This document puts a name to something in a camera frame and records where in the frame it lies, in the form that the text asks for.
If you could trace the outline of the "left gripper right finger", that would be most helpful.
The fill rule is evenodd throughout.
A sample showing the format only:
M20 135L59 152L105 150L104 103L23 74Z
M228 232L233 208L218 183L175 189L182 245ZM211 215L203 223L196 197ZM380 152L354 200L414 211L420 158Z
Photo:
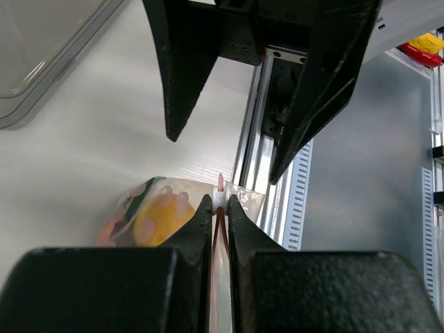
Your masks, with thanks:
M235 332L439 332L411 262L386 251L288 251L228 202Z

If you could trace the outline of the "clear zip top bag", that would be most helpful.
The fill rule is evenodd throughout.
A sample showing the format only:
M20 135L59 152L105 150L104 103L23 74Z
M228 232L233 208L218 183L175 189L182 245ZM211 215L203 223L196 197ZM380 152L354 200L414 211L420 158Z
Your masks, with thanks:
M124 194L99 230L99 247L156 247L196 213L214 185L183 178L154 177ZM228 220L212 227L210 331L232 332Z

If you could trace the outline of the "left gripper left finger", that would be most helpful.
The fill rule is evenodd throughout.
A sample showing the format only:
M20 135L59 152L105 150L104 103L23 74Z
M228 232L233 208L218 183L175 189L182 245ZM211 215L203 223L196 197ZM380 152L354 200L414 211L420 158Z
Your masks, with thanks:
M1 291L2 332L207 332L212 202L154 248L36 248Z

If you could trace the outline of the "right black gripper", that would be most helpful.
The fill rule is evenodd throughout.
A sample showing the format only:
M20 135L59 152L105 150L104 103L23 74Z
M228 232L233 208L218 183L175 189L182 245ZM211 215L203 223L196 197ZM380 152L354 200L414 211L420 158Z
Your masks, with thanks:
M315 1L300 0L143 5L162 80L166 135L173 142L218 58L258 66L268 49L308 48L270 167L275 184L296 153L349 102L381 3L319 1L317 9Z

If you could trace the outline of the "yellow mango toy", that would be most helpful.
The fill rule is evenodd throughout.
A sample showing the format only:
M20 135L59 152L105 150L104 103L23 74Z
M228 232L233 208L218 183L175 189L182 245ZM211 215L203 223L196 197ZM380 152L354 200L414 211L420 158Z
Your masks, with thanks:
M137 246L156 247L177 232L195 214L187 200L173 197L166 205L156 201L135 217L133 239Z

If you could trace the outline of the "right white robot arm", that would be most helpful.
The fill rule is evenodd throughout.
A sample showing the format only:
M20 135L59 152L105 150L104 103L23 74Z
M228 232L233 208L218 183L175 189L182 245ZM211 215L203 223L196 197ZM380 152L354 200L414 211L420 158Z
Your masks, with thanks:
M176 141L218 58L294 76L269 180L348 104L363 62L443 25L442 1L145 1L166 135Z

